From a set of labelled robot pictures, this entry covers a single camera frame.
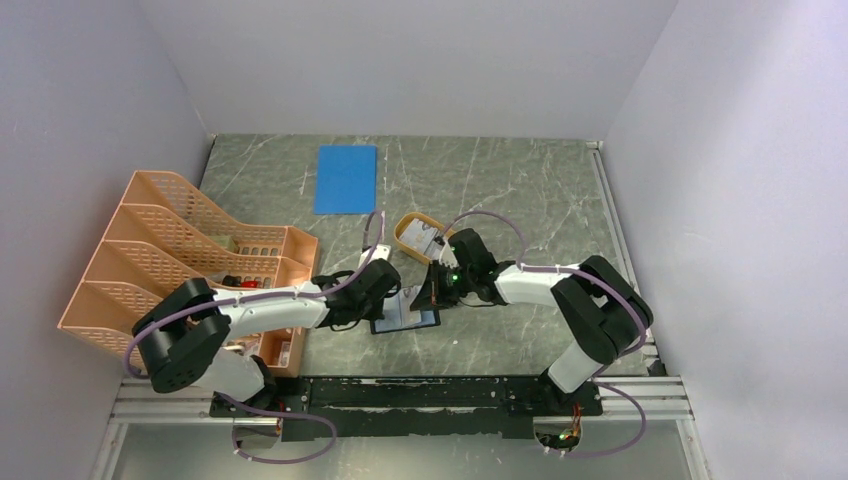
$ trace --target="purple cable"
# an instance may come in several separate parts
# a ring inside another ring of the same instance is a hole
[[[524,254],[527,252],[527,241],[524,238],[524,233],[522,233],[521,229],[518,228],[518,225],[516,225],[515,222],[513,222],[509,218],[507,218],[507,217],[505,217],[505,216],[503,216],[499,213],[490,212],[488,210],[470,210],[470,211],[467,211],[467,212],[459,215],[458,217],[454,218],[453,221],[451,223],[449,223],[444,228],[444,230],[442,230],[442,233],[441,233],[442,237],[445,236],[445,234],[448,232],[448,230],[450,230],[450,228],[452,226],[454,226],[456,224],[456,222],[458,222],[459,220],[461,220],[465,217],[468,217],[470,215],[486,215],[486,216],[489,216],[489,217],[494,217],[494,218],[497,218],[498,220],[501,220],[502,222],[506,223],[510,227],[512,227],[512,230],[515,232],[516,235],[518,235],[518,240],[521,242],[521,253],[516,258],[515,263],[518,266],[518,269],[521,270],[522,272],[568,273],[568,274],[571,274],[571,275],[576,275],[580,278],[584,278],[584,279],[588,280],[589,282],[591,282],[595,286],[599,287],[601,290],[606,292],[610,297],[612,297],[616,302],[618,302],[622,307],[624,307],[624,310],[627,311],[627,313],[633,319],[633,323],[636,324],[636,329],[639,330],[639,341],[636,342],[636,345],[624,350],[621,353],[621,355],[619,356],[619,358],[623,357],[623,356],[625,356],[629,353],[635,352],[635,351],[639,350],[640,348],[642,348],[643,345],[645,345],[645,340],[646,340],[647,334],[645,332],[645,324],[642,323],[642,319],[639,318],[639,314],[636,313],[636,310],[634,310],[633,307],[630,306],[630,304],[627,302],[627,300],[625,300],[624,297],[622,297],[620,293],[616,292],[615,289],[610,287],[606,282],[604,282],[600,278],[595,277],[594,275],[590,275],[590,274],[588,274],[584,271],[577,270],[577,269],[574,269],[574,268],[559,267],[559,266],[540,267],[540,266],[535,266],[535,265],[524,264],[524,262],[522,260],[524,259]],[[606,366],[601,367],[597,372],[593,373],[592,376],[589,377],[589,379],[593,380],[595,377],[600,375],[601,372],[603,372],[606,369],[607,369]],[[571,453],[565,454],[565,456],[567,456],[567,457],[598,458],[598,457],[605,457],[607,455],[614,455],[616,453],[627,450],[628,448],[632,447],[633,445],[636,445],[636,443],[638,443],[639,440],[641,440],[642,437],[645,435],[645,430],[647,430],[647,428],[648,428],[648,419],[645,416],[645,411],[642,409],[642,406],[639,405],[639,402],[636,401],[635,398],[633,398],[632,396],[628,395],[627,393],[624,393],[623,391],[613,387],[612,385],[607,385],[606,383],[600,383],[600,382],[594,382],[594,383],[595,383],[595,385],[597,385],[601,388],[605,388],[605,389],[607,389],[611,392],[615,392],[615,393],[621,395],[622,397],[629,400],[630,403],[632,403],[633,406],[636,407],[636,410],[639,411],[639,418],[641,420],[640,424],[639,424],[639,432],[636,434],[636,436],[634,436],[628,442],[623,443],[623,444],[619,445],[618,447],[610,448],[608,450],[601,450],[600,452],[571,452]]]
[[[248,455],[247,453],[245,453],[241,449],[241,447],[238,446],[238,442],[236,440],[236,430],[234,428],[233,433],[231,435],[231,438],[233,440],[233,448],[235,449],[233,451],[233,453],[235,453],[236,455],[238,455],[241,458],[244,458],[246,460],[249,460],[249,461],[252,461],[252,462],[257,462],[257,463],[267,463],[267,464],[270,464],[270,465],[291,465],[291,464],[294,464],[294,463],[308,462],[309,460],[318,458],[321,455],[324,455],[325,453],[330,451],[330,449],[333,448],[333,445],[335,445],[336,439],[339,438],[339,432],[336,429],[336,425],[333,422],[331,422],[330,420],[328,420],[324,417],[321,417],[321,416],[318,416],[318,415],[312,415],[312,414],[309,414],[309,413],[272,412],[270,410],[262,410],[262,409],[259,409],[259,408],[253,408],[249,405],[245,405],[245,404],[239,402],[238,400],[230,397],[229,395],[224,395],[224,394],[220,394],[220,395],[221,395],[221,398],[223,398],[224,400],[235,405],[236,408],[240,408],[240,409],[244,410],[245,412],[250,412],[250,413],[253,413],[253,414],[256,414],[256,415],[261,415],[263,417],[276,417],[276,418],[282,418],[282,419],[288,418],[288,419],[293,419],[293,420],[309,420],[309,421],[312,421],[312,422],[320,422],[320,423],[323,423],[324,425],[330,427],[330,433],[331,433],[330,441],[327,442],[326,445],[324,445],[324,448],[322,448],[321,450],[318,450],[315,453],[310,453],[309,455],[306,455],[306,456],[303,456],[303,457],[300,457],[300,458],[293,458],[293,459],[290,459],[290,460],[276,460],[276,459],[271,459],[271,458],[254,457],[253,455]]]

